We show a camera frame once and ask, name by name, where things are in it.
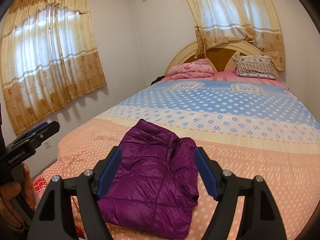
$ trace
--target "electrical outlet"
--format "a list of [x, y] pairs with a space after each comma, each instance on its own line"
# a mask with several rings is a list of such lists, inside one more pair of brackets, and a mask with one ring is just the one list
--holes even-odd
[[49, 148], [51, 147], [50, 142], [46, 142], [44, 145], [45, 145], [45, 147], [46, 147], [47, 149], [49, 149]]

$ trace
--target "floral curtain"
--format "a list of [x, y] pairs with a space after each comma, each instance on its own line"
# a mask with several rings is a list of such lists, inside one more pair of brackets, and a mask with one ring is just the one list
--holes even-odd
[[16, 0], [2, 33], [0, 71], [16, 134], [106, 86], [89, 0]]
[[187, 0], [195, 19], [196, 58], [224, 43], [245, 40], [285, 71], [280, 23], [272, 0]]

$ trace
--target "polka dot bedspread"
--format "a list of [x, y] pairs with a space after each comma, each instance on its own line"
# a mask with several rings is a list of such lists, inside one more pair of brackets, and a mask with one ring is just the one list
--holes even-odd
[[[52, 176], [71, 178], [92, 169], [141, 118], [193, 138], [212, 160], [239, 177], [263, 176], [289, 240], [313, 214], [320, 199], [320, 125], [280, 82], [255, 78], [159, 82], [137, 93], [61, 140], [58, 161], [34, 182], [39, 196]], [[202, 238], [217, 205], [200, 176], [198, 189], [187, 240]], [[239, 197], [228, 240], [236, 239], [243, 202]], [[72, 207], [76, 225], [83, 228], [76, 197]], [[108, 227], [115, 240], [159, 239]]]

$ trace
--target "purple puffer jacket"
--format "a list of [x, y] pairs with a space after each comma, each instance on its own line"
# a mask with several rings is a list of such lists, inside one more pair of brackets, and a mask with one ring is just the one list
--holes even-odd
[[119, 147], [120, 168], [110, 191], [99, 201], [105, 221], [155, 236], [184, 239], [199, 197], [195, 142], [140, 120]]

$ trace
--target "headboard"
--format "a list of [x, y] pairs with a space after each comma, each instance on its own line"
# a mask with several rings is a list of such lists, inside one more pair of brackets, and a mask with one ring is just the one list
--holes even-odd
[[[198, 48], [198, 43], [194, 42], [185, 47], [172, 60], [165, 74], [176, 65], [195, 61], [195, 54]], [[248, 55], [263, 55], [263, 53], [246, 41], [236, 41], [229, 44], [221, 44], [207, 51], [207, 58], [213, 63], [218, 71], [233, 71], [236, 69], [236, 62], [232, 56], [248, 56]], [[275, 76], [280, 80], [279, 74], [272, 64]]]

